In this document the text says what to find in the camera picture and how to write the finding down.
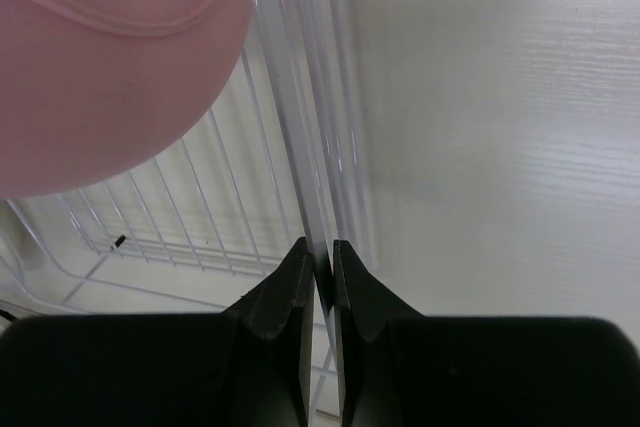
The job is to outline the pink plate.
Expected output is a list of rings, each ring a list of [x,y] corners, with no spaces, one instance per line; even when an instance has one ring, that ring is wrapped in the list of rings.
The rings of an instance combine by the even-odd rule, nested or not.
[[[251,0],[1,0],[1,195],[90,185],[160,153],[228,82]]]

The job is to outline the clear wire dish rack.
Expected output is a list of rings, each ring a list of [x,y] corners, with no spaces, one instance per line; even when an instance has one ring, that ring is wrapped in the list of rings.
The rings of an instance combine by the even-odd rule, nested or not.
[[[1,336],[5,426],[226,426],[227,312],[306,239],[309,424],[340,409],[332,245],[369,248],[340,0],[251,0],[239,60],[181,138],[96,183],[3,198],[1,268],[39,315]]]

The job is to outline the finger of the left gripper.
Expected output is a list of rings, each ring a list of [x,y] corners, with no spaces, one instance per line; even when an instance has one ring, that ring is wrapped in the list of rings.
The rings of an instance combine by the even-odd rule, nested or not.
[[[237,328],[224,387],[226,426],[309,424],[313,266],[301,237],[227,309]]]
[[[333,265],[341,424],[401,426],[388,324],[422,315],[368,271],[350,242],[334,242]]]

